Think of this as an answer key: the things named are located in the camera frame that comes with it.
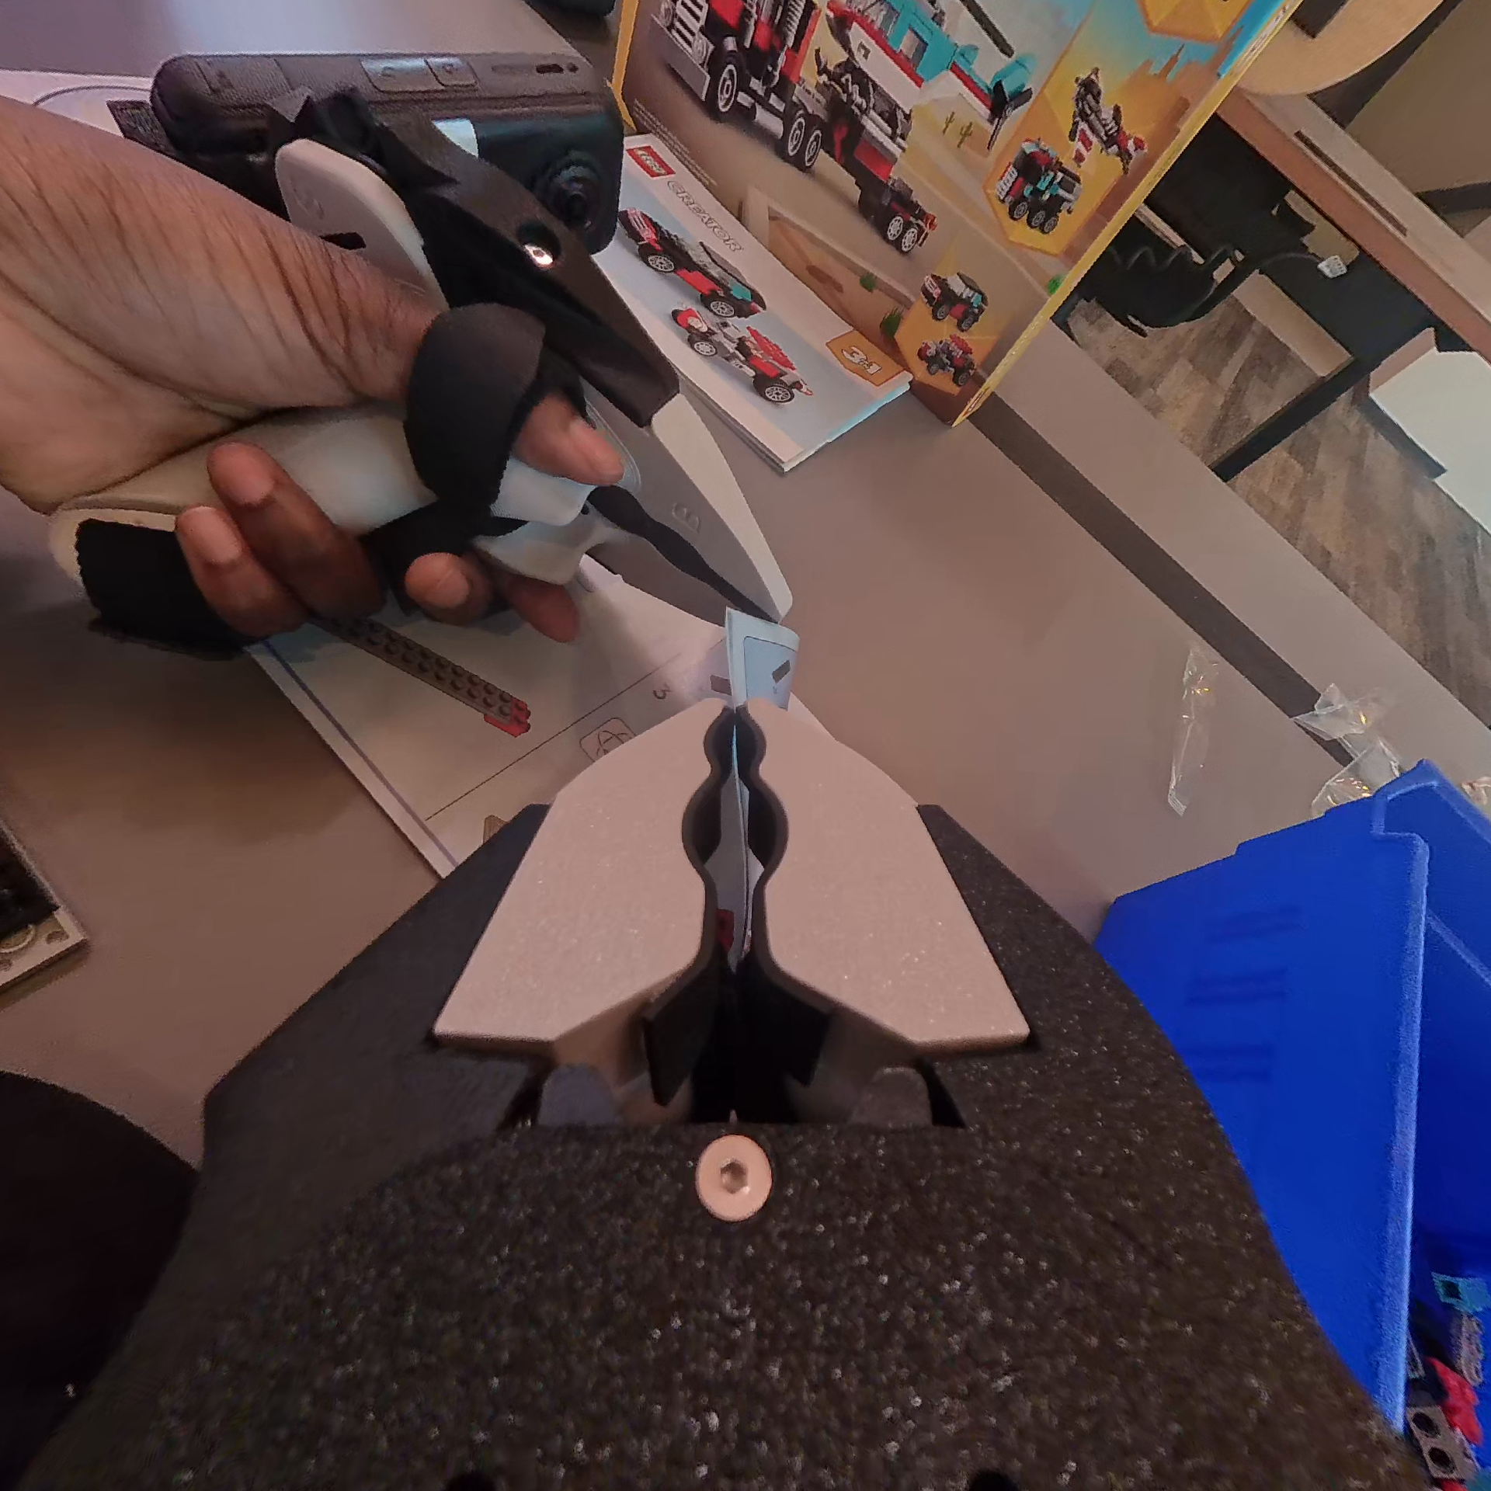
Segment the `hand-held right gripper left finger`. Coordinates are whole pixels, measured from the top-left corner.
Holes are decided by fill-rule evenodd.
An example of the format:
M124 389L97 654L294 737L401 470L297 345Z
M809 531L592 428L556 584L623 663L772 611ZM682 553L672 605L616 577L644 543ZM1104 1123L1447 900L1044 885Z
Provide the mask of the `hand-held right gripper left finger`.
M540 816L434 1022L445 1048L592 1071L623 1108L687 1108L724 977L717 887L733 711L704 700Z

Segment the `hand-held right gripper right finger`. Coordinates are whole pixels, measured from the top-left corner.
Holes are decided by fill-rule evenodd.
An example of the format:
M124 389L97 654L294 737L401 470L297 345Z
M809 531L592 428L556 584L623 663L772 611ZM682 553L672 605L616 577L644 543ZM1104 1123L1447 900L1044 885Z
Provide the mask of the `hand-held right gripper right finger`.
M786 1108L857 1108L881 1071L1031 1029L913 797L770 704L741 709L749 948L741 1018Z

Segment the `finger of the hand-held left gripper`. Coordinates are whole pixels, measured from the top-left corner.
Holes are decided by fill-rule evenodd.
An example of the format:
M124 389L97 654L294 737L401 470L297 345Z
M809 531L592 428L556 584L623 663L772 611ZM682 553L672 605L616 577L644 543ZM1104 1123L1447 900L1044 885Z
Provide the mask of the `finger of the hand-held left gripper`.
M501 570L548 587L567 587L587 553L633 543L640 543L639 536L595 510L581 510L566 526L530 520L509 532L486 536L486 558Z
M701 622L738 608L780 624L793 605L788 581L691 403L677 393L635 426L595 389L585 402L590 423L623 456L620 482L585 503L600 524L592 553L605 569Z

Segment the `blue plastic bin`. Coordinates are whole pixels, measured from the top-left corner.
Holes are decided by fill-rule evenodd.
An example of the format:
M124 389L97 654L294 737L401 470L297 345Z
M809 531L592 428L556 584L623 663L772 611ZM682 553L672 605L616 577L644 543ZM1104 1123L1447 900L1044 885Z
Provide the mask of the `blue plastic bin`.
M1423 761L1117 899L1097 955L1181 1055L1391 1426L1437 1275L1487 1313L1487 814Z

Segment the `yellow toy set box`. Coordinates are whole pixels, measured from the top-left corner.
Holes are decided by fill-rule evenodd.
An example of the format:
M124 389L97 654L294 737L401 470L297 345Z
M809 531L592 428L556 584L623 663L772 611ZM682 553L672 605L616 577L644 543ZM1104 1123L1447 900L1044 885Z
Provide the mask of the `yellow toy set box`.
M614 89L947 426L1115 242L1296 2L623 2Z

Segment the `pile of building bricks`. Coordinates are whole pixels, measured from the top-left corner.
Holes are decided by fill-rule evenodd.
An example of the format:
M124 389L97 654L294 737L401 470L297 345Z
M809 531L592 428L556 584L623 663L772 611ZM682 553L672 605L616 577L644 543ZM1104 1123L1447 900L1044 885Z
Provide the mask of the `pile of building bricks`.
M1428 1273L1409 1298L1404 1440L1429 1490L1487 1490L1487 1278Z

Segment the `person's left hand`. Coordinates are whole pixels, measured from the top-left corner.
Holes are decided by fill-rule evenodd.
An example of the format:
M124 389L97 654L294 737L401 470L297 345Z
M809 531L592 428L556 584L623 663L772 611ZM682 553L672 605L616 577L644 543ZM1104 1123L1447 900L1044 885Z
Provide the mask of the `person's left hand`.
M285 407L401 403L436 308L193 171L1 103L1 491L32 513L207 455L175 524L189 588L239 639L358 620L363 545L228 431Z

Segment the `car cover instruction booklet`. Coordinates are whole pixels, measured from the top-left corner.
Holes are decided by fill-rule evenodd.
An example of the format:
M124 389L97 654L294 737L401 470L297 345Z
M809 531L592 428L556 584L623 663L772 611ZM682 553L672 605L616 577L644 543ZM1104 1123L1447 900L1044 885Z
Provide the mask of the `car cover instruction booklet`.
M682 382L777 473L911 389L657 137L627 137L614 245L595 256Z

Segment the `clear plastic bag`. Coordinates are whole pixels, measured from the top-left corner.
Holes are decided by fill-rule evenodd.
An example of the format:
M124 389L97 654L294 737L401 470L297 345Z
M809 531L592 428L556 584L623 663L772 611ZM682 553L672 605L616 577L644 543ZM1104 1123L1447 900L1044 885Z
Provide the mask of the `clear plastic bag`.
M1195 791L1200 789L1217 711L1217 687L1220 657L1210 645L1195 639L1189 645L1181 672L1178 712L1172 733L1172 766L1165 782L1165 805L1175 816L1187 814Z
M1386 711L1388 697L1378 690L1349 697L1331 682L1311 711L1293 715L1300 730L1340 759L1339 772L1314 794L1311 816L1369 799L1404 775L1400 753L1381 737Z

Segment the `wooden office desk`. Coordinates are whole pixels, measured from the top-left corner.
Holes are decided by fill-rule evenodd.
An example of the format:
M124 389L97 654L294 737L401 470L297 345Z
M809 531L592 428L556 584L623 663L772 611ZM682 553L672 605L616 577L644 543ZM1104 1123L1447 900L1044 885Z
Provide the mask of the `wooden office desk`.
M1487 361L1487 261L1314 103L1233 92L1064 293L1145 338L1271 284L1337 364L1210 465L1234 480L1424 333Z

